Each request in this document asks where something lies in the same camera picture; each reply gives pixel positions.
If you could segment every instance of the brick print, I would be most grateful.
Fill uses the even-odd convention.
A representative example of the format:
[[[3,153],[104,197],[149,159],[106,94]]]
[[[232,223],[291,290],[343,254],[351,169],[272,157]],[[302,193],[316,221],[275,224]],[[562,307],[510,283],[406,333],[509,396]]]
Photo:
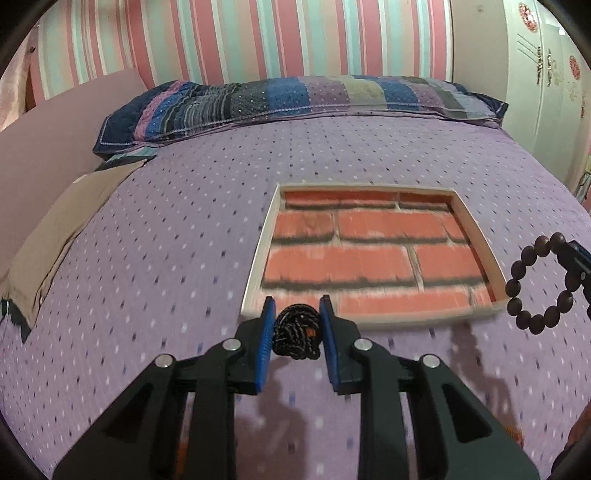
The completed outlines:
[[[341,315],[486,307],[494,301],[462,227],[440,194],[285,192],[257,305],[317,306]]]

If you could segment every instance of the wooden bead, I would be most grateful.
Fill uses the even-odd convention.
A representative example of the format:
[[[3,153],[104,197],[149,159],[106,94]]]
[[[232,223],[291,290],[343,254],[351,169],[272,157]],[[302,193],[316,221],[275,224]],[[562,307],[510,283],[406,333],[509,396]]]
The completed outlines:
[[[540,235],[535,239],[534,249],[538,257],[547,257],[550,253],[550,239],[545,235]]]
[[[512,278],[505,285],[505,293],[507,294],[507,296],[509,296],[511,298],[514,298],[517,295],[519,295],[520,291],[521,291],[521,283],[519,283],[519,280]]]
[[[531,313],[527,310],[521,310],[517,314],[517,318],[515,319],[515,324],[519,330],[527,330],[531,324]]]
[[[531,245],[528,245],[521,251],[521,261],[526,267],[531,267],[536,260],[538,260],[538,254],[535,253],[535,249]]]
[[[571,308],[573,308],[573,294],[568,290],[563,290],[558,295],[558,299],[556,300],[556,306],[558,307],[560,313],[568,313]]]
[[[517,317],[522,308],[523,304],[518,298],[510,299],[507,303],[507,313],[512,317]]]
[[[521,260],[518,260],[514,262],[513,265],[511,265],[511,277],[516,280],[521,280],[523,277],[525,277],[526,272],[527,269],[525,264]]]
[[[581,286],[581,277],[575,272],[566,272],[566,275],[564,276],[564,286],[568,291],[577,291]]]
[[[566,242],[564,235],[560,232],[553,233],[550,237],[550,249],[557,254],[560,246]]]
[[[557,306],[552,305],[544,312],[544,324],[548,328],[554,328],[560,321],[560,310]]]
[[[534,335],[539,335],[544,331],[544,317],[540,314],[534,315],[531,318],[530,332]]]

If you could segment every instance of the decorative sticker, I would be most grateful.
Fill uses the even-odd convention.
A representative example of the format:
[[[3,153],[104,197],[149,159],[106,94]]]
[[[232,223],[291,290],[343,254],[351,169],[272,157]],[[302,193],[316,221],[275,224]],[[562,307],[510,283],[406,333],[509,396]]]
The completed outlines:
[[[538,31],[538,22],[535,21],[535,16],[526,4],[519,4],[519,14],[527,29],[536,33]]]
[[[573,72],[574,79],[580,80],[581,79],[581,67],[579,67],[579,62],[572,55],[569,58],[569,62],[570,62],[570,71]]]

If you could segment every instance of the pink curtain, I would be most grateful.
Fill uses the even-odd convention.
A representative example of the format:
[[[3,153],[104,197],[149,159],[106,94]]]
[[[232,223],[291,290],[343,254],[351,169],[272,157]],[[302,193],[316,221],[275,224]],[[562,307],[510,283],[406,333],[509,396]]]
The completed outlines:
[[[0,78],[0,131],[25,112],[27,76],[31,64],[29,33]]]

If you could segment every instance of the metal screw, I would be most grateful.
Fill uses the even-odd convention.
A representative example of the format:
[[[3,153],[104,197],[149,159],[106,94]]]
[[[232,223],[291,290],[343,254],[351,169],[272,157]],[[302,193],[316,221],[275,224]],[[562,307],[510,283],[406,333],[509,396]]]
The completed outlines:
[[[423,364],[425,367],[437,368],[441,364],[441,360],[439,360],[438,356],[429,354],[423,357]]]
[[[242,346],[242,343],[237,338],[229,338],[228,340],[224,340],[222,343],[222,347],[224,350],[228,350],[229,352],[235,352]]]
[[[371,342],[371,340],[368,340],[367,338],[358,338],[357,340],[355,340],[355,343],[353,344],[353,346],[357,350],[361,350],[362,352],[366,352],[367,350],[369,350],[373,346],[373,343]]]
[[[167,353],[157,356],[156,360],[154,360],[154,363],[156,364],[156,366],[160,367],[160,368],[168,368],[168,367],[170,367],[170,365],[173,364],[173,362],[174,362],[173,356],[169,355]]]

